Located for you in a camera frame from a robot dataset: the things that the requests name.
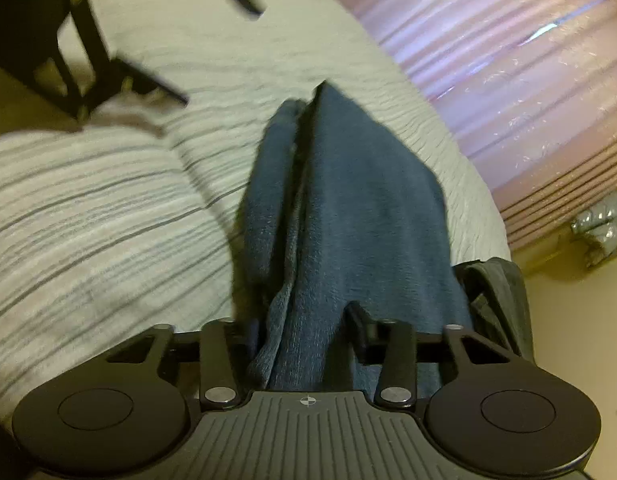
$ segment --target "blue cloth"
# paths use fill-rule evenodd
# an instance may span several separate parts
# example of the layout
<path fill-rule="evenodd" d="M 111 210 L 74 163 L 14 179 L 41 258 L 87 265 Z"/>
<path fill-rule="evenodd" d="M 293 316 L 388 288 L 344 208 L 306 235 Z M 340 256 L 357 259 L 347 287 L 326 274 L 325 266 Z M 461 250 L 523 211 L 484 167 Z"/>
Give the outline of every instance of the blue cloth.
<path fill-rule="evenodd" d="M 267 312 L 257 386 L 373 393 L 379 367 L 343 335 L 352 300 L 418 332 L 472 326 L 434 174 L 330 84 L 271 119 L 243 206 L 246 276 Z M 441 385 L 434 365 L 418 381 L 419 397 Z"/>

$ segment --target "curtain fold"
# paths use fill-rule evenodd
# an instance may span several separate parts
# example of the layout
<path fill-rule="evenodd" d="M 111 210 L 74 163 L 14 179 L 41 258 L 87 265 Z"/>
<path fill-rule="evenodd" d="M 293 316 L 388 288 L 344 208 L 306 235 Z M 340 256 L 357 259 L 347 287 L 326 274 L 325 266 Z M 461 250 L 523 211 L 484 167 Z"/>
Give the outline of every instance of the curtain fold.
<path fill-rule="evenodd" d="M 617 188 L 617 0 L 340 0 L 489 185 L 513 249 Z"/>

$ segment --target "striped bedsheet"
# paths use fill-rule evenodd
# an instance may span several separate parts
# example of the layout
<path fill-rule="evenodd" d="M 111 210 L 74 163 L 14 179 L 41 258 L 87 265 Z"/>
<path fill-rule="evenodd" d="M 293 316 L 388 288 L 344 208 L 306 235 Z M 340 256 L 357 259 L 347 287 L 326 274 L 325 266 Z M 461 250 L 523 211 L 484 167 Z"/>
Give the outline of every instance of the striped bedsheet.
<path fill-rule="evenodd" d="M 508 257 L 489 192 L 431 107 L 335 0 L 92 0 L 111 50 L 183 88 L 119 96 L 79 131 L 0 72 L 0 421 L 145 328 L 248 311 L 236 212 L 266 121 L 328 78 L 438 175 L 452 260 Z M 70 24 L 60 41 L 85 73 Z"/>

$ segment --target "white striped fabric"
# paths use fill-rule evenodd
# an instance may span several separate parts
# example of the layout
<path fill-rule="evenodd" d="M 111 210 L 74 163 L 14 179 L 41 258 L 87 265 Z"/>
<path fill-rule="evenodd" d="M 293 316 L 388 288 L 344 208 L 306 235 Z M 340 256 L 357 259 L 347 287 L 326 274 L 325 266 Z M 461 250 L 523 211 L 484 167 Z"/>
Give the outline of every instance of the white striped fabric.
<path fill-rule="evenodd" d="M 454 263 L 508 257 L 485 184 L 355 20 L 334 0 L 263 2 L 253 22 L 230 0 L 92 0 L 111 49 L 183 88 L 187 108 L 120 96 L 67 132 L 0 73 L 3 423 L 35 386 L 155 323 L 194 330 L 248 307 L 235 217 L 258 142 L 326 78 L 438 175 Z M 81 75 L 72 28 L 60 44 Z"/>

